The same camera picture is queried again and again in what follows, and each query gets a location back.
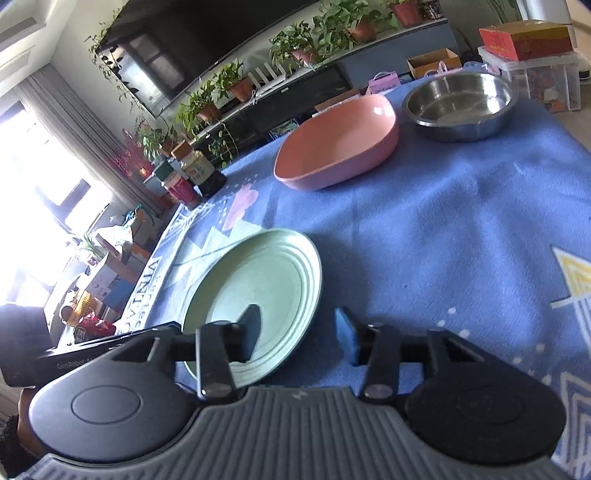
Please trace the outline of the clear plastic storage bin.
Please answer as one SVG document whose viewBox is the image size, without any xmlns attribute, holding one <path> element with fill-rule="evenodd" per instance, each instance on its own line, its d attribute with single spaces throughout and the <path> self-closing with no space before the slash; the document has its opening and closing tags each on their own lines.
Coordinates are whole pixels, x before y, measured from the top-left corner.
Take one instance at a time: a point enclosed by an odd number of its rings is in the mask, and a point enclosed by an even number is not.
<svg viewBox="0 0 591 480">
<path fill-rule="evenodd" d="M 488 69 L 512 83 L 521 97 L 544 106 L 551 113 L 581 109 L 579 57 L 576 52 L 512 61 L 498 57 L 484 46 L 478 52 Z"/>
</svg>

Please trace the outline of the blue patterned tablecloth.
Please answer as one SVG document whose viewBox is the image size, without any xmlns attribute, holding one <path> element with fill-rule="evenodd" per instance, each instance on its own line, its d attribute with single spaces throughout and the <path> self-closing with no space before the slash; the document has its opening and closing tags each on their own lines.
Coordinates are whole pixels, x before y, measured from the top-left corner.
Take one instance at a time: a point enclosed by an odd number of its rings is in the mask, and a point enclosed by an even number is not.
<svg viewBox="0 0 591 480">
<path fill-rule="evenodd" d="M 307 235 L 322 259 L 322 299 L 304 341 L 270 375 L 287 386 L 359 386 L 342 358 L 336 307 L 412 334 L 444 328 L 562 399 L 555 453 L 590 475 L 590 154 L 539 104 L 477 143 L 425 138 L 405 115 L 391 157 L 318 192 L 273 175 L 280 141 L 226 169 L 228 182 L 195 210 L 179 209 L 118 326 L 181 321 L 211 265 L 263 229 Z"/>
</svg>

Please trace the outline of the pink square bowl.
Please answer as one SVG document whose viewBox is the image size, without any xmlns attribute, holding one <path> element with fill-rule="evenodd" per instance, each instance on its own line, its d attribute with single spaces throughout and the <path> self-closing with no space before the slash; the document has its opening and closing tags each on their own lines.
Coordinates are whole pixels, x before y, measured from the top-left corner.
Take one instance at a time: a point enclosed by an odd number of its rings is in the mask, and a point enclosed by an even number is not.
<svg viewBox="0 0 591 480">
<path fill-rule="evenodd" d="M 362 96 L 318 113 L 287 135 L 273 175 L 294 190 L 322 190 L 383 164 L 399 138 L 388 98 Z"/>
</svg>

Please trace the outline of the open brown cardboard box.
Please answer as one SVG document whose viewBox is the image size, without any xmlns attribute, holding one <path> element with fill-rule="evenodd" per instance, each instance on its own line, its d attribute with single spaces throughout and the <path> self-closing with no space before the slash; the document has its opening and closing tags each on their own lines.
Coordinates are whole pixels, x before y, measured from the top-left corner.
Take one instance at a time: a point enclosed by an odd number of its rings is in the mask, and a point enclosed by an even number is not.
<svg viewBox="0 0 591 480">
<path fill-rule="evenodd" d="M 418 80 L 425 76 L 460 69 L 460 57 L 451 49 L 443 48 L 407 60 L 409 71 Z"/>
</svg>

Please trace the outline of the grey curtain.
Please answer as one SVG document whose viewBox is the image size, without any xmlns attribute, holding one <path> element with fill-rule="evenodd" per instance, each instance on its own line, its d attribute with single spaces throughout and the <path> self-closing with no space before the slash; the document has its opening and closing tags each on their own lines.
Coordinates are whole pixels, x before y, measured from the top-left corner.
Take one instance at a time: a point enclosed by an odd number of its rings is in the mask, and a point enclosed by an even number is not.
<svg viewBox="0 0 591 480">
<path fill-rule="evenodd" d="M 52 65 L 29 75 L 14 91 L 121 205 L 141 204 L 156 215 L 164 212 L 161 201 L 117 165 L 125 152 L 123 144 Z"/>
</svg>

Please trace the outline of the green plate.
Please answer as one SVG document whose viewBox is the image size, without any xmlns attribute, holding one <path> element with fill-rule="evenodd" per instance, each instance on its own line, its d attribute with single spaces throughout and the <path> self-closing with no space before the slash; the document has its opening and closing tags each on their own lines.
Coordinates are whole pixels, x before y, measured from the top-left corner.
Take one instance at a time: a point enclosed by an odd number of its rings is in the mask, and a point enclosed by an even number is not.
<svg viewBox="0 0 591 480">
<path fill-rule="evenodd" d="M 232 363 L 238 387 L 276 371 L 315 317 L 322 293 L 322 262 L 308 236 L 288 229 L 260 231 L 238 242 L 205 274 L 185 300 L 182 330 L 238 320 L 250 304 L 259 306 L 260 334 L 249 362 Z"/>
</svg>

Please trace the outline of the pink spice shaker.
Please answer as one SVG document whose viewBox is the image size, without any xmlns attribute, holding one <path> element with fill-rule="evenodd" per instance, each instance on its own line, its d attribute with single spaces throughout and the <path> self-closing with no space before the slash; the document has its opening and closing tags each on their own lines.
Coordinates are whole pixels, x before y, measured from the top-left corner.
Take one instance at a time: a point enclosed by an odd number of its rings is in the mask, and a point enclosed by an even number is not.
<svg viewBox="0 0 591 480">
<path fill-rule="evenodd" d="M 162 186 L 188 210 L 193 210 L 200 204 L 197 191 L 166 160 L 158 163 L 153 173 Z"/>
</svg>

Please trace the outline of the soy sauce bottle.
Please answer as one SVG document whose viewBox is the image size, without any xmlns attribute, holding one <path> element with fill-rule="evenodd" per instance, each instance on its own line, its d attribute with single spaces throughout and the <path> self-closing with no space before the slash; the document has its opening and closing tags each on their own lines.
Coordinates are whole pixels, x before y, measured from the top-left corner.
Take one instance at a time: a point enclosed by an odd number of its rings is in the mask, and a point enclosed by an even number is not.
<svg viewBox="0 0 591 480">
<path fill-rule="evenodd" d="M 178 143 L 172 149 L 171 155 L 179 162 L 181 170 L 197 187 L 203 198 L 211 198 L 225 185 L 225 175 L 187 141 Z"/>
</svg>

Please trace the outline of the wall television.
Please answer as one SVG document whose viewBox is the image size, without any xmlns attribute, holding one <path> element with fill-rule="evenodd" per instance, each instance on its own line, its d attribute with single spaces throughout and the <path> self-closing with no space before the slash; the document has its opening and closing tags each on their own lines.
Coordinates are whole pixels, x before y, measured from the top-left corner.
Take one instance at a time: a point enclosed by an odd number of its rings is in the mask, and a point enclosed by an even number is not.
<svg viewBox="0 0 591 480">
<path fill-rule="evenodd" d="M 88 40 L 119 96 L 159 116 L 219 61 L 308 1 L 129 1 Z"/>
</svg>

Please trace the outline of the white router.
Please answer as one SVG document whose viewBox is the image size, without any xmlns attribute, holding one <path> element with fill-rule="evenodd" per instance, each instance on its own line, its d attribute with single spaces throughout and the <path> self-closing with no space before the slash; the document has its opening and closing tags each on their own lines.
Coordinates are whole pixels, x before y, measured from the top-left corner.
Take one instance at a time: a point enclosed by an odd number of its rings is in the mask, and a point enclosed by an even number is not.
<svg viewBox="0 0 591 480">
<path fill-rule="evenodd" d="M 264 62 L 263 66 L 249 71 L 247 77 L 252 81 L 256 90 L 263 92 L 286 81 L 287 73 L 283 67 L 276 69 L 269 62 Z"/>
</svg>

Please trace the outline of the stainless steel bowl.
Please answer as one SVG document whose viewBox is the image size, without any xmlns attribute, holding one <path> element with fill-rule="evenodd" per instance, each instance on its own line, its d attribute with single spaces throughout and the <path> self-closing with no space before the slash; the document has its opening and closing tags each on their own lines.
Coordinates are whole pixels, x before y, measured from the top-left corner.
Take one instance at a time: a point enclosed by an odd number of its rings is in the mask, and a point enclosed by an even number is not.
<svg viewBox="0 0 591 480">
<path fill-rule="evenodd" d="M 403 108 L 431 140 L 477 142 L 499 134 L 510 123 L 518 100 L 518 91 L 501 77 L 458 71 L 414 88 Z"/>
</svg>

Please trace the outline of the dark tv cabinet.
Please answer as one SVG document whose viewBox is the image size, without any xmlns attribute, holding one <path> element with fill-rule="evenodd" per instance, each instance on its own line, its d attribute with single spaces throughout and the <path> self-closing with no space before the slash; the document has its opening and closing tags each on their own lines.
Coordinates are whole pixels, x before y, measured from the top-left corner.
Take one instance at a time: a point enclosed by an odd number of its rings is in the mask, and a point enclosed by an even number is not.
<svg viewBox="0 0 591 480">
<path fill-rule="evenodd" d="M 380 72 L 405 75 L 408 59 L 442 48 L 458 48 L 446 18 L 383 32 L 374 42 L 341 52 L 314 68 L 301 68 L 283 81 L 273 81 L 249 102 L 226 109 L 221 120 L 204 128 L 191 145 L 219 166 L 223 161 L 213 158 L 209 146 L 224 139 L 233 159 L 238 160 L 273 141 L 273 132 L 283 124 L 311 118 L 322 102 L 353 88 L 366 88 Z"/>
</svg>

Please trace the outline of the red cardboard box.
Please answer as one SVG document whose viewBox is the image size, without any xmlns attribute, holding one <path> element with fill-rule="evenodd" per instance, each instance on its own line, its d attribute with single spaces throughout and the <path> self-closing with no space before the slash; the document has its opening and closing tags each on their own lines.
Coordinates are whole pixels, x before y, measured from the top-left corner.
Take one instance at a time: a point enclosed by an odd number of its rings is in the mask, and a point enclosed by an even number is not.
<svg viewBox="0 0 591 480">
<path fill-rule="evenodd" d="M 573 51 L 565 25 L 525 20 L 479 29 L 486 50 L 500 58 L 525 61 Z"/>
</svg>

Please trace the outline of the potted plant terracotta pot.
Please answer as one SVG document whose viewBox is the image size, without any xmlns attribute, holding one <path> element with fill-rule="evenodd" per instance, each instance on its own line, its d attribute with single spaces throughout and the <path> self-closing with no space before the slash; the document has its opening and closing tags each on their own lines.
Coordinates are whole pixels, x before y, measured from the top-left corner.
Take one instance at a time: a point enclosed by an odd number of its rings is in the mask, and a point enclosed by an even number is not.
<svg viewBox="0 0 591 480">
<path fill-rule="evenodd" d="M 238 59 L 226 64 L 218 71 L 214 77 L 214 84 L 222 98 L 232 95 L 242 103 L 248 102 L 256 91 L 252 79 L 245 74 L 243 62 Z"/>
</svg>

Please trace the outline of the potted plant red pot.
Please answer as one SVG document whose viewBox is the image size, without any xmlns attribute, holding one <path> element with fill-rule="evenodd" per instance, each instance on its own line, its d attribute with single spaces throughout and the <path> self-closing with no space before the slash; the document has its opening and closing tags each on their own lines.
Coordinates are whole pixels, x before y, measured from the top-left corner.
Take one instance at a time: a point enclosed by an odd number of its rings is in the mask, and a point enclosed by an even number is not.
<svg viewBox="0 0 591 480">
<path fill-rule="evenodd" d="M 420 25 L 423 21 L 415 1 L 393 0 L 388 2 L 388 7 L 399 23 L 406 28 Z"/>
</svg>

